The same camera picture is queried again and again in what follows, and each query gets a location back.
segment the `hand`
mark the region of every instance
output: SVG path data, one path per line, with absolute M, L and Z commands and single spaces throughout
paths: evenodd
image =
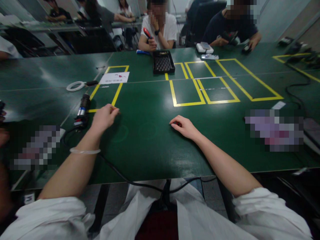
M 220 46 L 220 47 L 222 47 L 222 46 L 227 45 L 228 43 L 229 43 L 229 41 L 225 40 L 224 38 L 218 38 L 218 39 L 214 40 L 214 41 L 210 44 L 210 46 L 211 46 L 211 47 L 212 47 L 212 46 Z
M 118 114 L 119 108 L 116 108 L 111 104 L 105 105 L 94 115 L 90 130 L 102 134 L 107 128 L 111 127 Z
M 9 132 L 7 132 L 4 128 L 0 128 L 0 147 L 5 145 L 10 139 Z
M 259 40 L 258 39 L 251 39 L 249 41 L 249 47 L 251 48 L 251 51 L 255 49 L 255 47 L 258 45 Z
M 7 113 L 5 111 L 2 111 L 2 113 L 0 114 L 0 125 L 4 120 L 6 120 L 6 118 L 4 117 L 5 115 L 7 115 Z
M 193 141 L 202 135 L 189 119 L 180 115 L 172 119 L 169 124 L 183 136 Z
M 151 25 L 154 27 L 154 30 L 158 31 L 159 24 L 158 24 L 158 21 L 156 20 L 156 18 L 154 17 L 153 13 L 151 13 L 151 15 L 150 15 L 150 22 L 151 22 Z
M 153 38 L 149 39 L 149 47 L 150 47 L 151 52 L 153 52 L 157 49 L 157 43 Z

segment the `wristwatch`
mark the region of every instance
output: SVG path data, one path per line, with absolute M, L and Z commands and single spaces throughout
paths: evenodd
M 160 29 L 158 29 L 157 31 L 154 31 L 154 34 L 157 36 L 160 32 Z

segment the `white lab coat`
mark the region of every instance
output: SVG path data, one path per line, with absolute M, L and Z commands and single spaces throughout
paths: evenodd
M 185 183 L 173 179 L 170 189 Z M 153 182 L 163 188 L 165 181 Z M 129 186 L 127 209 L 105 224 L 97 240 L 134 240 L 151 204 L 160 193 L 149 188 Z M 201 239 L 311 239 L 305 220 L 285 206 L 285 201 L 265 188 L 234 200 L 240 222 L 233 224 L 206 206 L 201 194 L 190 184 L 171 194 L 177 204 L 178 233 L 181 240 Z M 87 239 L 87 230 L 94 221 L 92 214 L 75 197 L 38 200 L 17 212 L 18 219 L 0 237 L 10 239 Z

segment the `white card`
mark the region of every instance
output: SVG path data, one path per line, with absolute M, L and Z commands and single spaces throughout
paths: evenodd
M 128 81 L 130 72 L 107 73 L 101 78 L 99 84 L 124 83 Z
M 272 107 L 272 109 L 281 109 L 281 108 L 284 107 L 284 105 L 286 105 L 284 102 L 279 101 L 279 102 L 277 102 L 276 105 L 274 105 L 274 106 Z

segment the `black cable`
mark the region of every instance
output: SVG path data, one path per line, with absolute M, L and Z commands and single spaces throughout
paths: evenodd
M 288 66 L 288 67 L 290 67 L 291 69 L 294 69 L 295 71 L 297 71 L 293 66 L 291 66 L 291 64 L 288 64 L 288 63 L 286 62 L 285 65 Z M 307 82 L 306 82 L 306 83 L 291 84 L 291 85 L 289 85 L 289 86 L 287 86 L 287 87 L 285 88 L 285 91 L 286 91 L 286 93 L 287 93 L 288 95 L 294 97 L 295 99 L 297 99 L 297 100 L 299 101 L 299 102 L 293 102 L 293 101 L 292 101 L 292 103 L 297 104 L 298 107 L 299 107 L 299 109 L 302 109 L 302 110 L 303 110 L 304 117 L 306 118 L 306 117 L 307 117 L 307 110 L 306 110 L 306 108 L 305 108 L 305 106 L 304 106 L 303 100 L 301 100 L 299 97 L 297 97 L 296 95 L 294 95 L 293 93 L 291 93 L 291 92 L 289 91 L 289 88 L 291 88 L 291 87 L 310 85 L 311 79 L 310 79 L 309 77 L 305 76 L 304 74 L 302 74 L 302 75 L 307 78 Z
M 66 131 L 66 132 L 63 134 L 61 141 L 62 141 L 63 145 L 66 146 L 67 148 L 69 148 L 69 146 L 67 145 L 66 140 L 65 140 L 66 137 L 67 137 L 67 135 L 68 135 L 69 133 L 71 133 L 72 131 L 78 129 L 78 128 L 79 128 L 78 126 L 73 127 L 73 128 L 71 128 L 70 130 Z M 134 185 L 134 186 L 152 188 L 152 189 L 154 189 L 154 190 L 157 190 L 157 191 L 161 192 L 161 194 L 163 194 L 163 190 L 160 189 L 160 188 L 157 188 L 157 187 L 155 187 L 155 186 L 152 186 L 152 185 L 149 185 L 149 184 L 143 184 L 143 183 L 135 183 L 135 182 L 130 181 L 128 178 L 126 178 L 126 177 L 117 169 L 117 167 L 116 167 L 115 165 L 113 165 L 113 163 L 109 162 L 109 161 L 104 157 L 104 155 L 103 155 L 101 152 L 98 153 L 98 155 L 105 161 L 105 163 L 106 163 L 113 171 L 116 172 L 116 174 L 118 174 L 118 175 L 119 175 L 123 180 L 125 180 L 127 183 L 132 184 L 132 185 Z M 175 189 L 175 190 L 172 190 L 172 191 L 169 191 L 169 194 L 170 194 L 170 193 L 178 192 L 179 190 L 181 190 L 182 188 L 184 188 L 187 184 L 189 184 L 190 182 L 192 182 L 192 181 L 194 181 L 194 180 L 197 180 L 197 179 L 200 179 L 201 182 L 210 182 L 210 181 L 213 181 L 213 180 L 215 180 L 215 179 L 217 179 L 217 178 L 213 178 L 213 179 L 210 179 L 210 180 L 202 180 L 201 177 L 192 178 L 192 179 L 188 180 L 185 184 L 183 184 L 182 186 L 180 186 L 179 188 L 177 188 L 177 189 Z

